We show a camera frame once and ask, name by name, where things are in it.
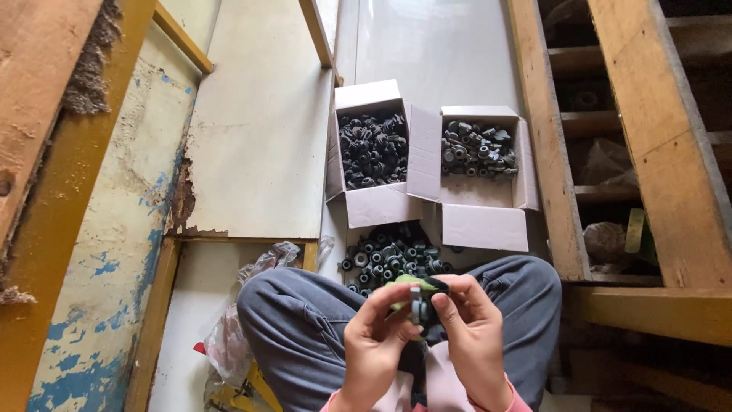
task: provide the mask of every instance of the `jeans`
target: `jeans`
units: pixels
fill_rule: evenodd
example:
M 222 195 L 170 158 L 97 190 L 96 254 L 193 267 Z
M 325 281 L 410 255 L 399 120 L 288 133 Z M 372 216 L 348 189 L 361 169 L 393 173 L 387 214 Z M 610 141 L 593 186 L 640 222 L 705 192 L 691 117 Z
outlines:
M 559 277 L 549 263 L 530 256 L 505 257 L 469 274 L 503 314 L 504 371 L 537 411 L 559 333 Z M 244 285 L 236 302 L 244 335 L 285 411 L 319 411 L 341 387 L 343 331 L 363 302 L 358 293 L 301 269 L 271 269 Z M 430 330 L 430 336 L 440 332 Z M 407 345 L 402 361 L 421 359 L 417 345 Z

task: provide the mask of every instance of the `fingernail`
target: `fingernail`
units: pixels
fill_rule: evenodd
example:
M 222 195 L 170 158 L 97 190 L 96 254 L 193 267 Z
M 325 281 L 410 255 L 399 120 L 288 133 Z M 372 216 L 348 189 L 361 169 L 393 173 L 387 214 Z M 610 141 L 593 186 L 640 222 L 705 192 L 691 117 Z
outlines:
M 444 293 L 438 293 L 432 298 L 432 304 L 439 309 L 443 309 L 447 305 L 447 296 Z

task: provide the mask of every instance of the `person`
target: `person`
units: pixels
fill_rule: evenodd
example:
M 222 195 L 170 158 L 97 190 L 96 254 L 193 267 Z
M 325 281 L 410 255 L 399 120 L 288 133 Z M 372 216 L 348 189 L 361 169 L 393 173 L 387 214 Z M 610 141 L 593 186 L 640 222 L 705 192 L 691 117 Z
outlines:
M 315 273 L 271 269 L 244 285 L 237 312 L 284 411 L 537 411 L 559 332 L 552 266 L 511 256 L 439 279 L 449 294 L 431 298 L 441 325 L 430 347 L 412 339 L 422 330 L 409 305 L 389 314 L 409 283 L 364 299 Z

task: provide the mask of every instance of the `hand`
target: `hand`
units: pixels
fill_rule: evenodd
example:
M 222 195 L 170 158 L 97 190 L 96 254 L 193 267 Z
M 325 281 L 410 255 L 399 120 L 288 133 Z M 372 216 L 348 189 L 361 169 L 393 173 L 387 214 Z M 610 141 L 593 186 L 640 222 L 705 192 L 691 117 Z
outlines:
M 410 305 L 386 314 L 392 304 L 409 301 L 413 286 L 419 284 L 395 283 L 377 289 L 346 325 L 346 379 L 331 401 L 331 412 L 367 411 L 389 390 L 404 345 L 422 327 L 407 321 Z
M 432 297 L 448 337 L 450 360 L 470 399 L 489 412 L 504 412 L 513 392 L 503 369 L 503 316 L 471 275 L 440 275 L 449 296 Z

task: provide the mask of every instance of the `cardboard box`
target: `cardboard box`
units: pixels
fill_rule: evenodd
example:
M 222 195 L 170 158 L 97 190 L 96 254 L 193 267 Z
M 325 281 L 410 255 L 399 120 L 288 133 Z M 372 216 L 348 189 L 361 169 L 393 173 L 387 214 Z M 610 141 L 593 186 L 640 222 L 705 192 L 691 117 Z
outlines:
M 416 197 L 421 193 L 419 183 L 412 185 L 414 196 L 409 196 L 407 190 L 411 185 L 411 177 L 420 173 L 412 162 L 415 153 L 419 155 L 414 142 L 427 139 L 425 133 L 439 133 L 441 126 L 435 121 L 434 115 L 405 102 L 399 95 L 396 80 L 338 87 L 334 94 L 329 127 L 326 201 L 345 197 L 350 228 L 421 219 L 422 201 Z M 407 182 L 347 191 L 340 155 L 338 119 L 347 114 L 360 115 L 380 108 L 390 108 L 404 114 L 407 122 Z
M 419 163 L 412 167 L 419 173 L 409 177 L 407 193 L 442 204 L 443 244 L 529 251 L 524 210 L 540 206 L 526 121 L 506 106 L 446 106 L 441 115 L 436 138 L 414 139 L 410 145 L 410 163 Z M 513 137 L 517 175 L 495 182 L 463 174 L 441 176 L 442 130 L 456 119 L 481 120 L 505 129 Z M 434 178 L 438 185 L 432 183 Z

